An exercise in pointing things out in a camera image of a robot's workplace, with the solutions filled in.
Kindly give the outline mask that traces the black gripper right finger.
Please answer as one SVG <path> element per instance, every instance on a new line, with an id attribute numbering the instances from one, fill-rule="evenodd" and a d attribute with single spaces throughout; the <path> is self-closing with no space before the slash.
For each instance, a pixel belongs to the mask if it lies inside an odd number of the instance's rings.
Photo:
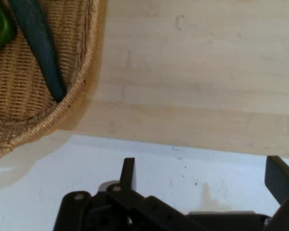
<path id="1" fill-rule="evenodd" d="M 265 230 L 289 231 L 289 166 L 279 156 L 267 157 L 264 183 L 280 204 Z"/>

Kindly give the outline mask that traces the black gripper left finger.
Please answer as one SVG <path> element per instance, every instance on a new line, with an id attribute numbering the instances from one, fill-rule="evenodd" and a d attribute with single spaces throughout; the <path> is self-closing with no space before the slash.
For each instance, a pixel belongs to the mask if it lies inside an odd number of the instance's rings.
<path id="1" fill-rule="evenodd" d="M 92 196 L 86 191 L 66 194 L 55 231 L 198 231 L 200 225 L 156 197 L 133 188 L 135 159 L 125 158 L 119 182 Z"/>

